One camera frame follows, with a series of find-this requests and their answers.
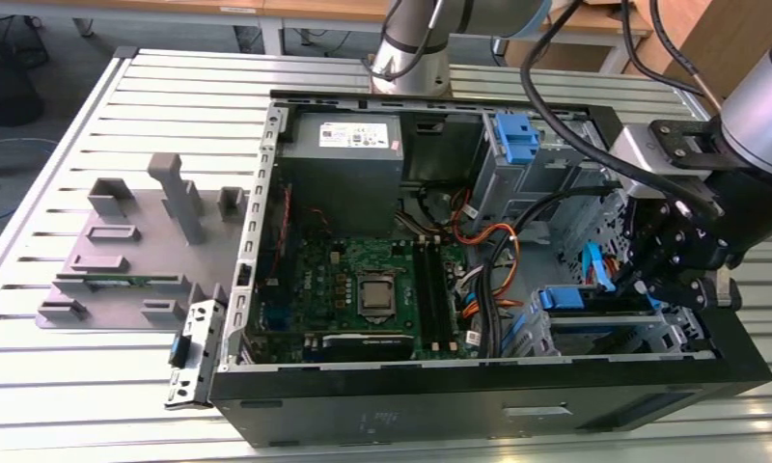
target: green motherboard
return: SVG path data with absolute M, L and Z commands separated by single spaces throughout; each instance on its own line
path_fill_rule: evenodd
M 441 280 L 451 287 L 464 267 L 459 245 L 425 243 L 436 253 Z M 429 342 L 436 336 L 432 321 L 421 313 L 427 275 L 417 275 L 419 242 L 396 239 L 349 238 L 308 240 L 293 250 L 289 290 L 293 298 L 265 309 L 271 361 L 301 363 L 309 337 L 336 334 L 404 335 L 413 337 L 413 359 L 455 359 L 469 355 L 459 333 L 451 291 L 435 299 L 435 324 L 451 332 L 451 341 Z M 383 307 L 369 311 L 372 306 Z

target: power supply label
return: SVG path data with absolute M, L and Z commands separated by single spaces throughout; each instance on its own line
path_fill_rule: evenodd
M 323 123 L 321 148 L 388 148 L 388 129 L 384 123 Z

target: motherboard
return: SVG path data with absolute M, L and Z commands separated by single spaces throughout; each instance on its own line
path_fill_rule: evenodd
M 449 291 L 463 275 L 460 245 L 317 239 L 293 253 L 292 296 L 268 299 L 263 310 L 271 363 L 469 355 Z

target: blue latch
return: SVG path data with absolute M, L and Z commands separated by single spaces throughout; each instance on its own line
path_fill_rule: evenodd
M 576 287 L 547 287 L 539 294 L 546 311 L 552 309 L 583 309 L 583 297 Z
M 583 280 L 586 281 L 590 274 L 590 266 L 592 271 L 595 271 L 595 278 L 598 278 L 598 283 L 607 289 L 607 292 L 615 291 L 615 285 L 607 275 L 607 269 L 604 268 L 604 256 L 602 254 L 602 247 L 598 243 L 590 241 L 583 246 L 583 253 L 580 255 L 580 270 L 583 272 Z
M 526 114 L 496 114 L 495 133 L 506 149 L 506 162 L 530 164 L 540 148 L 540 133 Z

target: metal bracket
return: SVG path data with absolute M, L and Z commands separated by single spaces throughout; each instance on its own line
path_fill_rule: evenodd
M 711 123 L 652 121 L 648 129 L 658 139 L 670 164 L 679 169 L 732 171 L 747 168 L 739 157 L 715 149 Z
M 223 335 L 225 307 L 213 299 L 192 305 L 171 347 L 167 410 L 211 408 L 208 391 Z

